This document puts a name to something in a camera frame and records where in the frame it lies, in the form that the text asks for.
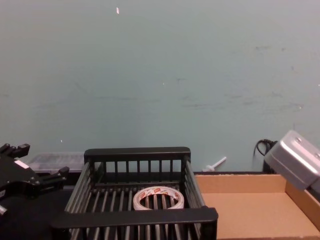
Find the white plastic peg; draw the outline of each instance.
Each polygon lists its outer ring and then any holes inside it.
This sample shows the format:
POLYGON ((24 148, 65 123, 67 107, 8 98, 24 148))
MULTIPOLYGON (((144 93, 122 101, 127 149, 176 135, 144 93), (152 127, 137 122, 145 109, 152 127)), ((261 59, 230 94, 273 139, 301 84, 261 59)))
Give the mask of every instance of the white plastic peg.
POLYGON ((202 169, 202 172, 214 172, 216 171, 216 167, 221 165, 226 160, 227 160, 227 157, 225 156, 221 160, 217 161, 215 164, 205 166, 205 168, 202 169))

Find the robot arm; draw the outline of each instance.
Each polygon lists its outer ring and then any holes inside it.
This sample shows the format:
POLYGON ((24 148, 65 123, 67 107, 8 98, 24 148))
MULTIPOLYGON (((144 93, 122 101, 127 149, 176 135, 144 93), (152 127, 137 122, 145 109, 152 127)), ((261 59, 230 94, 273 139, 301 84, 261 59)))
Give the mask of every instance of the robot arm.
MULTIPOLYGON (((69 168, 63 167, 57 173, 40 177, 27 164, 17 158, 28 155, 29 144, 18 147, 5 144, 0 147, 0 201, 12 195, 36 198, 47 192, 62 189, 69 168)), ((0 215, 6 212, 0 207, 0 215)))
POLYGON ((297 189, 312 188, 320 193, 320 150, 296 131, 289 131, 264 160, 297 189))

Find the black plastic basket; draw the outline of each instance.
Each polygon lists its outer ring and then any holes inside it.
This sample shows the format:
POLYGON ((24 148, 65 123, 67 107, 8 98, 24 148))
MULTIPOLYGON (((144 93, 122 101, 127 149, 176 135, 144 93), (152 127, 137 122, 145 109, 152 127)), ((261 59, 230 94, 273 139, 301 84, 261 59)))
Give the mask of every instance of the black plastic basket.
POLYGON ((190 156, 187 147, 87 150, 65 212, 51 223, 53 238, 217 239, 218 214, 205 206, 190 156), (150 186, 179 190, 184 196, 184 209, 166 209, 173 200, 158 195, 145 199, 154 210, 133 210, 135 193, 150 186))

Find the tape label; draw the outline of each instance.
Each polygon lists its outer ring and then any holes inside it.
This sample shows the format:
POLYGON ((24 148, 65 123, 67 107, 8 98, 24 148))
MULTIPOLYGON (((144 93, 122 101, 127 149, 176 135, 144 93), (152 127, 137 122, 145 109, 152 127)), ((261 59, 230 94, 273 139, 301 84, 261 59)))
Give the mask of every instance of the tape label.
POLYGON ((20 161, 20 160, 17 160, 17 161, 14 161, 16 164, 18 164, 20 167, 23 167, 24 169, 28 169, 29 166, 27 164, 25 164, 24 162, 20 161))

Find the clear plastic container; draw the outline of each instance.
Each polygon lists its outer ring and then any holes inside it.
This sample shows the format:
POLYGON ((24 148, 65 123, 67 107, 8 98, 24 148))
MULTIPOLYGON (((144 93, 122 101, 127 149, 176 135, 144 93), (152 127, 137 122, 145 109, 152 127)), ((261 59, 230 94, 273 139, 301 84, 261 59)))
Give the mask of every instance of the clear plastic container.
POLYGON ((44 152, 36 155, 28 165, 36 173, 56 173, 67 166, 70 172, 81 172, 84 152, 44 152))

